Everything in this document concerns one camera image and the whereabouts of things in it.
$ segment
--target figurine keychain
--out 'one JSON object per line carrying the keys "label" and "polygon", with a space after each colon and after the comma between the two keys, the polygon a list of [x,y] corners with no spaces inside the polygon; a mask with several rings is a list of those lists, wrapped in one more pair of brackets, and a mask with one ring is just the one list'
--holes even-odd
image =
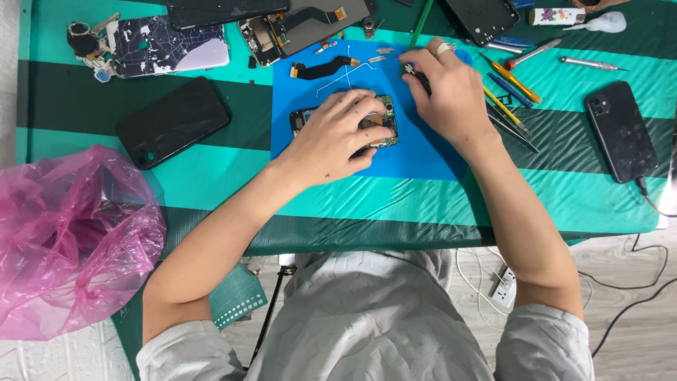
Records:
{"label": "figurine keychain", "polygon": [[111,59],[104,59],[106,53],[110,52],[110,48],[106,35],[102,34],[102,31],[109,22],[119,18],[120,14],[115,13],[92,29],[84,22],[71,22],[66,25],[66,40],[73,49],[76,59],[94,69],[94,78],[101,83],[110,81],[111,75],[115,75]]}

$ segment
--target electrical outlet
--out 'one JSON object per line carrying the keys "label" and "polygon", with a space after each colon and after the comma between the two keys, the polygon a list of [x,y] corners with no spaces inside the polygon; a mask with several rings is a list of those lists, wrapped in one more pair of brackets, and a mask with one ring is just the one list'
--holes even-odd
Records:
{"label": "electrical outlet", "polygon": [[510,308],[515,301],[517,294],[517,282],[515,281],[515,274],[512,273],[509,267],[503,266],[501,269],[501,280],[496,281],[492,288],[491,297],[502,306]]}

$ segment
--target black smartphone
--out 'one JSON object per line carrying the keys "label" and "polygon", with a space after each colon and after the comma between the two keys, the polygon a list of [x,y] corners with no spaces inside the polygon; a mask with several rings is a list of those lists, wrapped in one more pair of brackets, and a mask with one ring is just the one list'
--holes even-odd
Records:
{"label": "black smartphone", "polygon": [[441,0],[442,11],[458,36],[484,46],[519,22],[510,0]]}
{"label": "black smartphone", "polygon": [[633,181],[658,166],[656,150],[628,82],[614,82],[590,94],[585,107],[617,182]]}
{"label": "black smartphone", "polygon": [[197,77],[115,126],[139,169],[150,169],[225,127],[230,114],[209,80]]}
{"label": "black smartphone", "polygon": [[[393,108],[392,97],[377,96],[376,99],[380,100],[385,105],[386,113],[383,115],[379,115],[378,113],[371,113],[367,115],[359,122],[357,128],[365,129],[369,127],[374,127],[375,125],[382,125],[384,127],[392,129],[395,132],[395,136],[393,136],[392,138],[375,140],[367,144],[363,149],[369,147],[374,148],[390,147],[399,143],[399,136],[397,135],[397,122],[395,120],[395,110]],[[295,138],[299,134],[303,126],[306,124],[306,122],[308,122],[308,119],[310,119],[310,117],[316,110],[317,110],[316,108],[307,108],[305,110],[298,110],[289,114],[289,123],[291,124],[292,127],[292,135]]]}
{"label": "black smartphone", "polygon": [[176,29],[225,24],[288,9],[289,0],[167,0],[169,22]]}

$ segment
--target green striped tablecloth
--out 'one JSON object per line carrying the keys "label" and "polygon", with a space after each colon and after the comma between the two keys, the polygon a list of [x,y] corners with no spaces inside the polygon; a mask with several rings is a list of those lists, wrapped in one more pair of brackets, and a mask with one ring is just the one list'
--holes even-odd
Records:
{"label": "green striped tablecloth", "polygon": [[[385,22],[373,41],[407,44],[423,0],[413,9],[380,0],[375,18]],[[162,0],[24,0],[20,23],[17,162],[81,151],[91,144],[122,150],[115,124],[190,77],[213,80],[233,110],[229,127],[146,172],[165,207],[166,252],[208,213],[251,179],[268,161],[272,68],[247,68],[248,53],[234,24],[227,24],[228,66],[139,79],[98,83],[75,60],[65,26],[74,20],[97,24],[114,12],[121,18],[166,13]],[[537,1],[538,7],[567,5]],[[653,230],[658,215],[633,184],[614,183],[582,108],[586,94],[614,80],[630,83],[659,156],[647,184],[658,199],[670,170],[677,100],[677,2],[633,0],[621,11],[628,28],[618,34],[568,32],[564,42],[522,63],[514,71],[543,102],[516,115],[533,132],[541,150],[531,154],[513,139],[504,141],[512,159],[536,190],[562,236],[581,239]],[[567,32],[523,21],[513,36],[543,43]],[[419,43],[440,35],[454,39],[439,6]],[[348,39],[363,40],[360,28]],[[464,46],[483,73],[488,66],[477,48]],[[509,57],[490,51],[494,60]],[[631,71],[603,72],[561,65],[560,55],[612,62]],[[489,79],[488,88],[504,92]],[[252,242],[248,254],[349,250],[467,247],[494,241],[486,207],[472,174],[461,181],[351,177],[309,189],[275,215]]]}

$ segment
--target blue spudger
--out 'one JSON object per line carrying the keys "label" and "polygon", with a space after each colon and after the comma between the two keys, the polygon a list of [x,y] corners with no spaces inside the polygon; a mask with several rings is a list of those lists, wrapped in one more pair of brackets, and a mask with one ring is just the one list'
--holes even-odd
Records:
{"label": "blue spudger", "polygon": [[489,78],[493,79],[494,82],[496,82],[496,85],[499,85],[503,90],[507,91],[511,96],[514,96],[515,98],[517,98],[517,100],[521,104],[523,104],[524,107],[526,107],[526,108],[533,107],[533,104],[531,102],[529,102],[526,98],[524,98],[522,96],[522,94],[517,92],[517,90],[513,89],[512,86],[510,86],[510,84],[508,84],[507,82],[505,82],[501,78],[498,78],[497,76],[495,76],[491,73],[487,73],[487,75],[489,76]]}

